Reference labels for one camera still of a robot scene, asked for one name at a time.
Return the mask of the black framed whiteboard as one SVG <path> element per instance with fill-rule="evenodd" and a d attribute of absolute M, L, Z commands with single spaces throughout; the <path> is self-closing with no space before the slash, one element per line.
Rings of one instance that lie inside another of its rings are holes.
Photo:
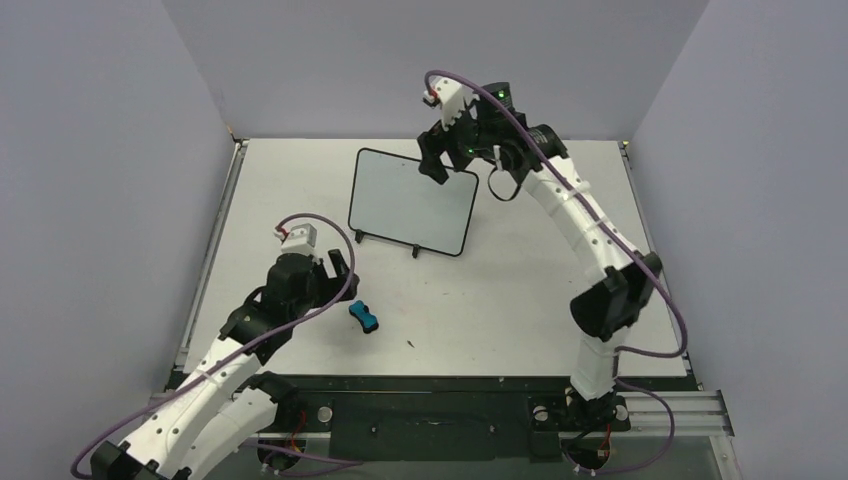
<path fill-rule="evenodd" d="M 452 257 L 464 251 L 479 177 L 453 172 L 438 184 L 418 171 L 421 162 L 389 152 L 357 152 L 347 224 L 365 236 Z"/>

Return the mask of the blue whiteboard eraser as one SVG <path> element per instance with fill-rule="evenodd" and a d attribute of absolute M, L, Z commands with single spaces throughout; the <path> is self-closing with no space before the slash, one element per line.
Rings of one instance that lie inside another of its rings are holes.
<path fill-rule="evenodd" d="M 379 328 L 377 317 L 363 301 L 357 300 L 350 304 L 348 312 L 357 320 L 364 334 L 370 334 Z"/>

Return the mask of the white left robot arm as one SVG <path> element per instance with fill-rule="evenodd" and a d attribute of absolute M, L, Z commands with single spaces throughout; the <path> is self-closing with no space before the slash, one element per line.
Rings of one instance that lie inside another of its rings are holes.
<path fill-rule="evenodd" d="M 103 434 L 90 445 L 87 478 L 202 479 L 251 435 L 291 427 L 298 402 L 263 368 L 296 326 L 355 298 L 354 253 L 328 256 L 333 276 L 310 246 L 283 248 L 178 389 L 131 414 L 142 423 L 121 441 Z"/>

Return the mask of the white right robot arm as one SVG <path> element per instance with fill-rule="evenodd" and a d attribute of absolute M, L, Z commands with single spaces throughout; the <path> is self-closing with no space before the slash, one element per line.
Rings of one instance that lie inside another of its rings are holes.
<path fill-rule="evenodd" d="M 507 172 L 547 213 L 574 254 L 590 284 L 570 303 L 581 330 L 577 366 L 564 400 L 566 418 L 588 427 L 604 412 L 602 398 L 614 389 L 616 350 L 647 305 L 662 264 L 643 254 L 617 232 L 578 174 L 564 142 L 546 124 L 528 126 L 512 105 L 506 82 L 480 91 L 436 76 L 423 101 L 441 118 L 420 134 L 420 173 L 438 184 L 451 171 L 465 170 L 475 159 Z"/>

